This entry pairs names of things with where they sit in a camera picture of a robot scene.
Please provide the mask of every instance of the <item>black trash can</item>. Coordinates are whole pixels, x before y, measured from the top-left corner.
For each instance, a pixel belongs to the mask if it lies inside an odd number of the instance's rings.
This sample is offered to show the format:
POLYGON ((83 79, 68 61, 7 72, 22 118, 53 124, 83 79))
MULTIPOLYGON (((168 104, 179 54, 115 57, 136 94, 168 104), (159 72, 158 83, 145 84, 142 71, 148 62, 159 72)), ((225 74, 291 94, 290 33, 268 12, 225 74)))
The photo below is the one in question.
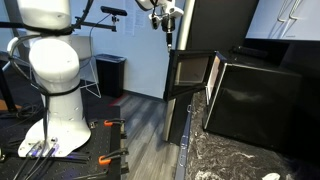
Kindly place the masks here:
POLYGON ((98 54, 95 56, 101 94, 120 97, 123 94, 125 58, 98 54))

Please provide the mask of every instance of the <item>countertop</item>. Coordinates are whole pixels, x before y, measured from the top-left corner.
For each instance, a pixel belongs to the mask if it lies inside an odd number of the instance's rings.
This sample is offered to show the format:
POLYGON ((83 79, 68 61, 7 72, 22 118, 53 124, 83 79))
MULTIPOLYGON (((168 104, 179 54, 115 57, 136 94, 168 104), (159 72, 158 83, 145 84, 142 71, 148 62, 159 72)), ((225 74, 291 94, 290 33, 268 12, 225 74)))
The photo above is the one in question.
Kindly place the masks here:
POLYGON ((320 179, 320 168, 202 129, 204 92, 195 93, 185 179, 320 179))

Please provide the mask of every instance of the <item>cabinet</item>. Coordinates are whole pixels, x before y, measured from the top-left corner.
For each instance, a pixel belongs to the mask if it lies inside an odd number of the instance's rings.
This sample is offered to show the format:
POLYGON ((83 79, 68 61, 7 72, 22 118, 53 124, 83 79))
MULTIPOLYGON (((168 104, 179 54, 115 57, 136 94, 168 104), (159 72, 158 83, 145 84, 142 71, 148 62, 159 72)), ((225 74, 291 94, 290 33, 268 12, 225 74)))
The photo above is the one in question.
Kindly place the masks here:
POLYGON ((317 0, 261 0, 246 38, 320 40, 317 0))

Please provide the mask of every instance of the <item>floor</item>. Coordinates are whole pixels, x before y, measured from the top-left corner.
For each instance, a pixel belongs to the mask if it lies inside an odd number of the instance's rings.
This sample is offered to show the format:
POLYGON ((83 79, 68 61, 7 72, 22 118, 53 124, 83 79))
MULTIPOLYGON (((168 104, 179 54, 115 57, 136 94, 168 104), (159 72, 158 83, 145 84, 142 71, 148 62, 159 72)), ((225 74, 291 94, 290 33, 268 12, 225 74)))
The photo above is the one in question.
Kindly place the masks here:
POLYGON ((126 119, 128 180, 174 179, 179 147, 162 140, 166 104, 128 95, 117 105, 126 119))

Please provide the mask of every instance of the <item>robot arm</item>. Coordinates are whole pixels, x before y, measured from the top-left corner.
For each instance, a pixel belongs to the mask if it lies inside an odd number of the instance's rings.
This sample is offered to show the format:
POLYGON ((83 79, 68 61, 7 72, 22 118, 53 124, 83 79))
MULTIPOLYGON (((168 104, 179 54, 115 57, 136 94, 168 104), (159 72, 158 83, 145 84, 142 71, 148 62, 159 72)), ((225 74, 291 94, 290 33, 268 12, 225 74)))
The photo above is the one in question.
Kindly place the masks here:
POLYGON ((149 15, 149 19, 153 29, 158 29, 161 24, 162 30, 166 32, 168 51, 172 46, 172 32, 175 30, 175 19, 183 15, 183 11, 175 6, 175 0, 136 0, 139 7, 148 11, 153 9, 153 13, 149 15), (162 15, 155 13, 155 8, 160 6, 162 15))
MULTIPOLYGON (((175 7, 175 0, 136 1, 143 10, 153 8, 153 13, 149 16, 153 28, 157 29, 161 23, 163 31, 167 33, 170 49, 175 18, 182 16, 183 11, 175 7), (161 16, 155 14, 157 6, 162 8, 161 16)), ((42 120, 29 129, 18 153, 19 156, 26 157, 33 146, 42 141, 44 145, 39 157, 45 156, 53 148, 57 149, 54 156, 65 157, 82 146, 91 135, 83 116, 79 59, 70 45, 69 35, 74 27, 71 26, 70 3, 68 0, 17 2, 28 37, 32 37, 29 42, 29 59, 36 79, 35 84, 44 90, 42 96, 47 112, 42 120)), ((93 0, 88 0, 84 18, 92 2, 93 0)), ((17 46, 26 38, 14 38, 8 45, 8 52, 13 52, 12 46, 17 46)))

